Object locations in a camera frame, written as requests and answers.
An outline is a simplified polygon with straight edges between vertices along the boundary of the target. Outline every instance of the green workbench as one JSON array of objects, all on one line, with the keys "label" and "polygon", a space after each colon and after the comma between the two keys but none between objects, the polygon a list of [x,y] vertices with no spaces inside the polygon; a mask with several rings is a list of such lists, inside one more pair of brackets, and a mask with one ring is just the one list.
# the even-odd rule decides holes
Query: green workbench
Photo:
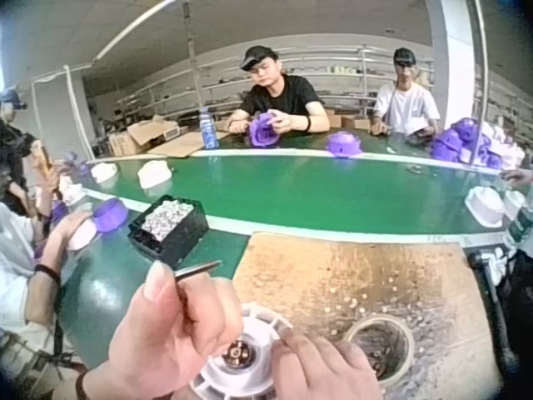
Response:
[{"label": "green workbench", "polygon": [[[222,148],[235,140],[223,140]],[[281,146],[322,149],[325,141],[324,135],[295,137]],[[495,175],[427,165],[430,160],[413,172],[412,162],[401,161],[401,155],[412,156],[408,152],[413,150],[405,144],[366,134],[361,141],[365,150],[379,150],[388,158],[336,159],[305,155],[305,151],[279,155],[276,149],[266,150],[265,155],[221,150],[168,158],[172,181],[162,191],[201,201],[214,228],[184,265],[221,259],[223,266],[215,274],[232,278],[250,234],[256,231],[377,243],[448,238],[476,245],[486,235],[498,238],[508,223],[487,229],[464,206],[468,191],[492,184]],[[399,153],[396,162],[386,150],[392,145]],[[120,175],[112,187],[101,187],[90,177],[77,180],[87,189],[89,200],[99,203],[109,196],[120,197],[132,208],[130,218],[134,218],[161,194],[139,186],[137,171],[147,161],[116,160]],[[72,255],[77,266],[62,290],[60,322],[91,368],[107,358],[107,345],[150,265],[128,241],[127,233],[125,226],[102,235]]]}]

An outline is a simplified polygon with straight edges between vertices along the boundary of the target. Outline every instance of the sleeve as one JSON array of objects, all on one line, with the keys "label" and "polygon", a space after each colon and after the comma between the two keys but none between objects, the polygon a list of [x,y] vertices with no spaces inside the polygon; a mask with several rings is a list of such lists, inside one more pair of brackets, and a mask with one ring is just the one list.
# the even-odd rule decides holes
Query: sleeve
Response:
[{"label": "sleeve", "polygon": [[300,83],[298,84],[297,94],[305,105],[312,102],[324,103],[316,94],[313,85],[304,77],[301,77]]},{"label": "sleeve", "polygon": [[383,117],[389,111],[390,98],[389,98],[389,87],[384,85],[380,88],[380,91],[377,93],[376,105],[374,106],[374,113],[380,113]]},{"label": "sleeve", "polygon": [[246,111],[250,115],[253,115],[257,111],[256,92],[252,89],[244,97],[244,100],[239,107],[242,111]]},{"label": "sleeve", "polygon": [[424,117],[427,119],[441,119],[435,99],[428,90],[424,91]]},{"label": "sleeve", "polygon": [[0,325],[17,331],[26,326],[27,277],[14,272],[12,262],[0,253]]}]

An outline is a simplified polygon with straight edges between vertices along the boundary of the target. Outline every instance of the black cap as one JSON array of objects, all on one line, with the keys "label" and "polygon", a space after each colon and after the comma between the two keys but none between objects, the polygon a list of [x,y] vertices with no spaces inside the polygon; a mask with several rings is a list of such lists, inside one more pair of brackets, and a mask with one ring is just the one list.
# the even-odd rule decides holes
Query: black cap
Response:
[{"label": "black cap", "polygon": [[270,57],[273,60],[277,60],[279,56],[277,53],[269,47],[265,46],[253,46],[250,47],[244,54],[244,61],[241,62],[241,69],[244,71],[250,71],[257,63],[260,63],[265,58]]},{"label": "black cap", "polygon": [[405,67],[416,65],[415,54],[408,48],[397,48],[394,52],[394,63],[398,65],[403,65]]}]

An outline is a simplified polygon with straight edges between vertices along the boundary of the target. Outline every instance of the green table surface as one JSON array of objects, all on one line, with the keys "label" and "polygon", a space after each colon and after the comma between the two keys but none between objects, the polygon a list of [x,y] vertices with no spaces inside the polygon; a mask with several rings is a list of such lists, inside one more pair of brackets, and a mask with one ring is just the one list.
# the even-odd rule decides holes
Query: green table surface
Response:
[{"label": "green table surface", "polygon": [[[326,135],[295,137],[283,145],[323,148],[325,140]],[[378,153],[386,152],[388,145],[392,143],[367,135],[363,143]],[[496,179],[483,173],[432,166],[421,166],[421,173],[414,173],[404,162],[331,157],[237,155],[167,161],[174,171],[164,191],[201,201],[206,213],[214,217],[348,233],[495,231],[482,227],[464,206],[470,188],[490,185]],[[89,177],[78,181],[99,193],[153,203],[160,193],[142,190],[137,177],[146,162],[116,161],[120,175],[112,187],[101,187]],[[130,218],[136,215],[131,211]],[[107,359],[114,330],[151,263],[129,242],[127,233],[127,227],[122,227],[72,255],[77,266],[62,289],[60,322],[90,368]],[[210,230],[183,265],[221,259],[223,266],[215,274],[232,278],[248,238]]]}]

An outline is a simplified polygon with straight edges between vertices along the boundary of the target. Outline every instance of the hand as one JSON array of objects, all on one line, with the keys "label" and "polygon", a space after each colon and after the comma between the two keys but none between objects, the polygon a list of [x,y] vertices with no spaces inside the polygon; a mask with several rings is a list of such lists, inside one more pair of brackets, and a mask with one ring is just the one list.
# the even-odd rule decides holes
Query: hand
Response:
[{"label": "hand", "polygon": [[250,127],[250,123],[246,120],[233,121],[230,123],[230,126],[227,129],[227,131],[229,133],[245,133],[248,127]]},{"label": "hand", "polygon": [[134,398],[160,397],[184,388],[242,329],[230,281],[202,273],[176,285],[171,269],[155,262],[111,340],[108,370]]},{"label": "hand", "polygon": [[87,211],[76,211],[68,214],[52,231],[52,234],[58,235],[63,240],[70,240],[76,230],[82,225],[83,221],[91,217]]},{"label": "hand", "polygon": [[381,400],[376,374],[356,345],[333,345],[287,330],[272,347],[272,377],[280,400]]},{"label": "hand", "polygon": [[505,179],[511,186],[522,186],[533,182],[533,171],[528,169],[513,169],[512,171],[504,171],[500,174],[502,179]]},{"label": "hand", "polygon": [[278,110],[268,110],[268,112],[272,114],[269,124],[272,125],[275,133],[280,135],[293,130],[292,115]]},{"label": "hand", "polygon": [[374,119],[374,122],[370,126],[370,133],[374,136],[379,136],[382,133],[387,132],[387,127],[385,123],[379,118]]}]

